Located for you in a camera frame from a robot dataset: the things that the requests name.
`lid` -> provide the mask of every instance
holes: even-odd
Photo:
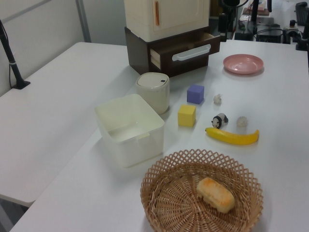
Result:
[[[147,72],[139,77],[137,84],[148,88],[157,88],[165,85],[169,77],[163,73]]]

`pink plate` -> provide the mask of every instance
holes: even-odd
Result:
[[[223,60],[224,67],[233,73],[252,74],[260,71],[264,65],[263,61],[256,56],[247,54],[236,54]]]

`banana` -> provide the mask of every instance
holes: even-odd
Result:
[[[253,134],[234,134],[217,128],[207,127],[205,131],[212,138],[235,145],[253,144],[259,139],[259,130],[256,130]]]

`wall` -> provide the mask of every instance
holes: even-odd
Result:
[[[0,19],[23,79],[76,42],[84,41],[75,0],[0,0],[0,6],[0,14],[5,15]],[[9,63],[0,45],[0,96],[8,90]]]
[[[91,42],[126,45],[124,0],[84,0]]]

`brown drawer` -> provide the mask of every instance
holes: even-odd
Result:
[[[219,52],[220,36],[197,30],[151,44],[154,69],[175,76],[208,65],[208,56]]]

